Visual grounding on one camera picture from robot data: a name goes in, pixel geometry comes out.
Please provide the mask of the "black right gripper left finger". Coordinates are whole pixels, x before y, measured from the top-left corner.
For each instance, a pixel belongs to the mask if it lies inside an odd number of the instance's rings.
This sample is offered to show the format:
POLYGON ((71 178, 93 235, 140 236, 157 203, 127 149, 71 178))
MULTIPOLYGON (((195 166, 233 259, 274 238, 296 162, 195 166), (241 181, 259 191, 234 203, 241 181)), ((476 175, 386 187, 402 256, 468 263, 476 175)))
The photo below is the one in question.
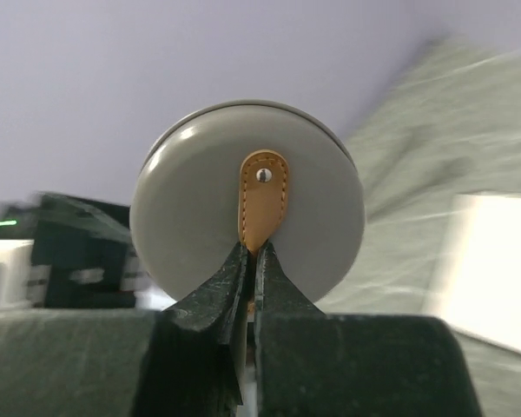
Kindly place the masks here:
POLYGON ((246 357, 248 251, 155 317, 131 415, 234 416, 246 357))

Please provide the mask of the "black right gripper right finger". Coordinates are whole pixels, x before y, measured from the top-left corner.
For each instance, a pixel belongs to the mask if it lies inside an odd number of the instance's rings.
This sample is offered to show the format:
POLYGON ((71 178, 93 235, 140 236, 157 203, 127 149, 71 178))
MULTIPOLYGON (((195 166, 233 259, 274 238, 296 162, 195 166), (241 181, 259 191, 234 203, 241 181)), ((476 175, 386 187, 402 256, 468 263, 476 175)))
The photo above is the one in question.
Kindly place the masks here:
POLYGON ((440 319, 325 314, 258 254, 255 366, 261 416, 479 416, 456 338, 440 319))

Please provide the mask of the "grey round lid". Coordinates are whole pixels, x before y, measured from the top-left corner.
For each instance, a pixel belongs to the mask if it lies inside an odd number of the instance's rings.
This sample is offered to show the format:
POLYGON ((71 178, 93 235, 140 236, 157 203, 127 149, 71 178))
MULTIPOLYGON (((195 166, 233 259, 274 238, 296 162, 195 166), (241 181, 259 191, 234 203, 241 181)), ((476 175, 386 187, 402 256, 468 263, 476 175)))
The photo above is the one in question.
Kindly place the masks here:
POLYGON ((130 207, 136 252, 175 300, 198 288, 232 247, 274 245, 311 301, 351 269, 366 224, 352 157, 316 118, 245 100, 186 116, 156 140, 130 207))

